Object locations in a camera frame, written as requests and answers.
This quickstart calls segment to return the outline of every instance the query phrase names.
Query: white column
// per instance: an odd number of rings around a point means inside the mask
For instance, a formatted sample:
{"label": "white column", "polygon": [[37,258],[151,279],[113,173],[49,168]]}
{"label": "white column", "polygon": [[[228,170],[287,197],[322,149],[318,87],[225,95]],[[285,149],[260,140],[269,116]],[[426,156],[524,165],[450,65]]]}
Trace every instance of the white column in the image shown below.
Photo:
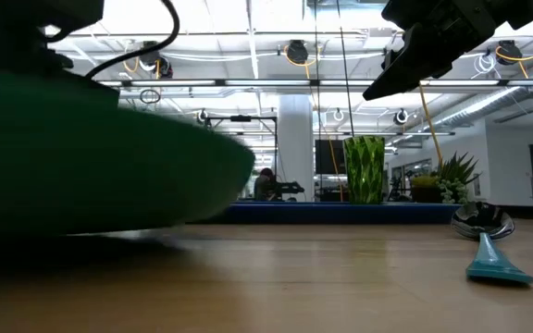
{"label": "white column", "polygon": [[298,202],[314,201],[314,137],[309,95],[282,95],[278,125],[278,180],[297,181],[305,189],[305,196],[293,195]]}

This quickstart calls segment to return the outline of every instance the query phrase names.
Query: blue spoon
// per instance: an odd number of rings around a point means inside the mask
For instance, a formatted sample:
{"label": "blue spoon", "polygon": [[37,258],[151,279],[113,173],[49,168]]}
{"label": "blue spoon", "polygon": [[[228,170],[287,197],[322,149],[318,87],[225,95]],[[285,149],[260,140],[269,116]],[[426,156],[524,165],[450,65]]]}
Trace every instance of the blue spoon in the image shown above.
{"label": "blue spoon", "polygon": [[533,282],[532,276],[515,267],[492,242],[515,230],[512,218],[499,207],[487,203],[464,205],[453,215],[452,226],[459,234],[479,240],[477,256],[466,269],[469,278]]}

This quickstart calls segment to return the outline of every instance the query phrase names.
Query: person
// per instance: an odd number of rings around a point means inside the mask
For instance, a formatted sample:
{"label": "person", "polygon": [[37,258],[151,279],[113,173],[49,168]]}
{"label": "person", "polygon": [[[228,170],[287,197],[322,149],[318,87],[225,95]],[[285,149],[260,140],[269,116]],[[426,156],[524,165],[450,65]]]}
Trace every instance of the person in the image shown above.
{"label": "person", "polygon": [[254,199],[256,201],[271,201],[275,197],[275,174],[265,167],[254,181]]}

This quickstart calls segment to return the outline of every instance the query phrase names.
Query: table surface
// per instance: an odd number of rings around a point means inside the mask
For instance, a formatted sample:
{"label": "table surface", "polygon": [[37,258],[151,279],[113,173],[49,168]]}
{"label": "table surface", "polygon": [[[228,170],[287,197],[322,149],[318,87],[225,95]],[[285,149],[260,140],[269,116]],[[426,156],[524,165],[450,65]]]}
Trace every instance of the table surface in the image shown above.
{"label": "table surface", "polygon": [[[497,246],[533,275],[533,221]],[[533,332],[449,226],[186,226],[0,243],[0,332]]]}

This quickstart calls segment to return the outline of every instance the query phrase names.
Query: green vase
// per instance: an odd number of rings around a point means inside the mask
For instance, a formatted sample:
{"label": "green vase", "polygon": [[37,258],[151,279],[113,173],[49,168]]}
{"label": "green vase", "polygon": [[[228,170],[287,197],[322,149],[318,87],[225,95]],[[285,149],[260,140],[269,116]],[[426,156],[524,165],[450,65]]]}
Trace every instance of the green vase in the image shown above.
{"label": "green vase", "polygon": [[384,138],[361,136],[344,141],[351,204],[380,204],[384,170]]}

